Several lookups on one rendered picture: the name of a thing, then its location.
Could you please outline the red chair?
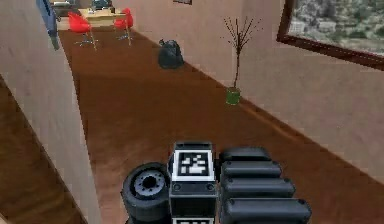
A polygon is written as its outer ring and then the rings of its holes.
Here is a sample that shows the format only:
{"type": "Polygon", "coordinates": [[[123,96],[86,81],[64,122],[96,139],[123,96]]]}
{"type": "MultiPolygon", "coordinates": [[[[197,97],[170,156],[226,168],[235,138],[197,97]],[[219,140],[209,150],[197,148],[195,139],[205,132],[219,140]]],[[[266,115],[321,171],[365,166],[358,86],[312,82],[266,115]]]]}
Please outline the red chair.
{"type": "Polygon", "coordinates": [[[84,44],[92,44],[94,49],[97,49],[96,40],[94,39],[90,23],[82,16],[74,12],[69,12],[68,17],[69,30],[83,36],[83,39],[76,42],[76,45],[83,46],[84,44]]]}
{"type": "Polygon", "coordinates": [[[129,8],[123,9],[122,13],[125,15],[125,17],[123,19],[116,19],[114,21],[114,30],[123,30],[124,34],[118,37],[118,40],[127,39],[128,43],[132,44],[131,28],[133,27],[133,16],[129,8]]]}

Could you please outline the light wooden table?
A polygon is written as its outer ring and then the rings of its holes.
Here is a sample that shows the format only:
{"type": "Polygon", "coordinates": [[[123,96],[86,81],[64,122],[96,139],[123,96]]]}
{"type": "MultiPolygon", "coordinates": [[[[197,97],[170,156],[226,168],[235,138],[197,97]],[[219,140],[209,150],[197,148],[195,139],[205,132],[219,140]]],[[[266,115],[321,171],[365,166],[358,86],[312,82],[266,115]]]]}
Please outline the light wooden table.
{"type": "Polygon", "coordinates": [[[116,19],[125,18],[125,14],[119,9],[114,13],[110,9],[92,11],[90,8],[79,9],[79,12],[94,27],[112,26],[116,19]]]}

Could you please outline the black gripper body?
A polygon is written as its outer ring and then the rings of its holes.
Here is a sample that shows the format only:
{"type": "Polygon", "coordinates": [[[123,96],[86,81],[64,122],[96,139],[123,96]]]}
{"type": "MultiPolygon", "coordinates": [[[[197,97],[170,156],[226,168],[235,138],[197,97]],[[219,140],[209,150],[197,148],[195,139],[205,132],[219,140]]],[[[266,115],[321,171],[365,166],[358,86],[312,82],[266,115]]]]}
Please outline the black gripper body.
{"type": "Polygon", "coordinates": [[[134,168],[121,190],[128,213],[125,224],[171,224],[169,186],[165,164],[150,162],[134,168]]]}

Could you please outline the dark sofa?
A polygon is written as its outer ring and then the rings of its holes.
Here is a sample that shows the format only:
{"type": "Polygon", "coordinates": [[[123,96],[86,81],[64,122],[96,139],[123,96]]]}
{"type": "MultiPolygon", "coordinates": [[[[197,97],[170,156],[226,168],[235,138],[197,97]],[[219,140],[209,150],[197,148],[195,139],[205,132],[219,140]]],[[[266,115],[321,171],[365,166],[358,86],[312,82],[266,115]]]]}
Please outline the dark sofa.
{"type": "Polygon", "coordinates": [[[59,17],[67,17],[69,12],[79,14],[77,0],[50,0],[51,6],[59,17]]]}

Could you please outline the bare plant in green pot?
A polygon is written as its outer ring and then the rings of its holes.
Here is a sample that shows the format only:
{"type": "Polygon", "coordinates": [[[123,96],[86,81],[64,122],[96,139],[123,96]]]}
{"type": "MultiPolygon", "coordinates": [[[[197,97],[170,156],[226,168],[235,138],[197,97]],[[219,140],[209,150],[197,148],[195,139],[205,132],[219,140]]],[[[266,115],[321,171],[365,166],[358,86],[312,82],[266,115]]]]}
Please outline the bare plant in green pot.
{"type": "Polygon", "coordinates": [[[241,90],[238,87],[240,76],[240,57],[244,47],[252,39],[254,31],[258,30],[260,20],[255,21],[254,18],[245,17],[243,23],[240,23],[239,18],[232,19],[230,17],[223,19],[226,29],[231,38],[228,43],[235,51],[235,76],[232,85],[226,89],[226,103],[228,105],[238,105],[241,98],[241,90]]]}

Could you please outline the blue room door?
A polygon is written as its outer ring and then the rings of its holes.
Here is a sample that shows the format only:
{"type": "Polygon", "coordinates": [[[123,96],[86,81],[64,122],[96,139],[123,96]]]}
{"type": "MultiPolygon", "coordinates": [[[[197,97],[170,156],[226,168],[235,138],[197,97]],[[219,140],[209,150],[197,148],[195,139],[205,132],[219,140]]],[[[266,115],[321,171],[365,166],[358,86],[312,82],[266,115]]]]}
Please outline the blue room door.
{"type": "Polygon", "coordinates": [[[49,0],[35,0],[36,6],[38,7],[42,19],[44,21],[47,34],[51,40],[53,48],[55,50],[60,49],[60,43],[58,39],[58,30],[56,22],[56,14],[51,7],[49,0]]]}

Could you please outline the brown framed window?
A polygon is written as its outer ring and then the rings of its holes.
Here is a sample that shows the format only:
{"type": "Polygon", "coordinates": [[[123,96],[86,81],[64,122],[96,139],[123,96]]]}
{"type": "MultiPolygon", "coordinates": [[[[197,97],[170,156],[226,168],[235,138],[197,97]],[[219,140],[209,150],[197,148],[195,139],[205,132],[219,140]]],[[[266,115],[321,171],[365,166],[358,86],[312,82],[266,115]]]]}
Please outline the brown framed window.
{"type": "Polygon", "coordinates": [[[384,0],[285,0],[277,41],[384,71],[384,0]]]}

